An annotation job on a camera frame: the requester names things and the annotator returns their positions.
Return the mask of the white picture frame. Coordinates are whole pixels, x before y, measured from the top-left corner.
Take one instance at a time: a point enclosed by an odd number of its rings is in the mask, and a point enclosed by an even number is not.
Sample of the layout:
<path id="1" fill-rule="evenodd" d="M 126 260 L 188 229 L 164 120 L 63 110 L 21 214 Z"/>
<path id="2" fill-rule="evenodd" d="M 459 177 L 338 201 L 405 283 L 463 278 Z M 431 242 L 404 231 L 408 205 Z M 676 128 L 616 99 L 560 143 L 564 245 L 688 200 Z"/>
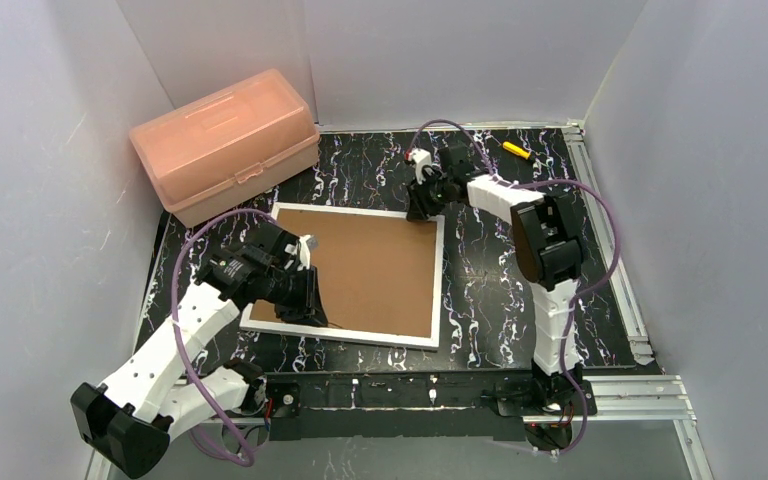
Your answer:
<path id="1" fill-rule="evenodd" d="M 286 324 L 259 301 L 241 328 L 372 345 L 440 346 L 444 216 L 409 222 L 405 213 L 278 202 L 277 223 L 318 241 L 318 269 L 328 321 L 346 330 Z"/>

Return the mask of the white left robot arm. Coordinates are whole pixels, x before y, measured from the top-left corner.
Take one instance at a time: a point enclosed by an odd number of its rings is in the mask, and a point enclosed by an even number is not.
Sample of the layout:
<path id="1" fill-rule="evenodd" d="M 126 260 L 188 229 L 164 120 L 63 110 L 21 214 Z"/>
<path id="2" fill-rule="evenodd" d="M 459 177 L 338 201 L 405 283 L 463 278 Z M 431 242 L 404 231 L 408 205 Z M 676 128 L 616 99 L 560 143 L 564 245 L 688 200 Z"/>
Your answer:
<path id="1" fill-rule="evenodd" d="M 271 406 L 263 370 L 232 359 L 199 377 L 192 366 L 216 334 L 258 301 L 283 322 L 325 327 L 315 239 L 273 222 L 244 242 L 212 253 L 152 336 L 97 385 L 70 398 L 82 439 L 130 479 L 150 472 L 171 442 L 215 415 L 265 413 Z"/>

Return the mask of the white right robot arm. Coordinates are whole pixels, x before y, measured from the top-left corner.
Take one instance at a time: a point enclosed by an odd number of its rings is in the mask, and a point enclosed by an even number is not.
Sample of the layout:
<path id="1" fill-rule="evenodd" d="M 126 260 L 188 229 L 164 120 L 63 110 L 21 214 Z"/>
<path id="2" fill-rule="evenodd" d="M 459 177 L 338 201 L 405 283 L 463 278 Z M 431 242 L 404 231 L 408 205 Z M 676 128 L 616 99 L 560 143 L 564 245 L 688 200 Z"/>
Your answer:
<path id="1" fill-rule="evenodd" d="M 579 355 L 569 338 L 574 329 L 566 324 L 584 248 L 572 196 L 505 185 L 472 163 L 464 145 L 444 147 L 438 155 L 435 164 L 427 150 L 414 148 L 406 154 L 415 174 L 407 185 L 407 219 L 426 221 L 448 204 L 459 202 L 508 223 L 516 261 L 535 305 L 533 361 L 547 375 L 574 367 Z"/>

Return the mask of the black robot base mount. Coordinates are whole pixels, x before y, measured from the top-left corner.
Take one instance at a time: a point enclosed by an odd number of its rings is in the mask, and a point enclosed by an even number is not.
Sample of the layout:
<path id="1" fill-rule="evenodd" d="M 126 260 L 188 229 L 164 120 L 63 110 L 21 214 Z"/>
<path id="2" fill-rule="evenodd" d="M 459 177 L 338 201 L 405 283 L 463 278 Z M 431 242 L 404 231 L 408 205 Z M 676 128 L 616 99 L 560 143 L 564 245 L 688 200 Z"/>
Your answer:
<path id="1" fill-rule="evenodd" d="M 362 436 L 561 436 L 598 409 L 593 388 L 529 370 L 269 373 L 273 441 Z"/>

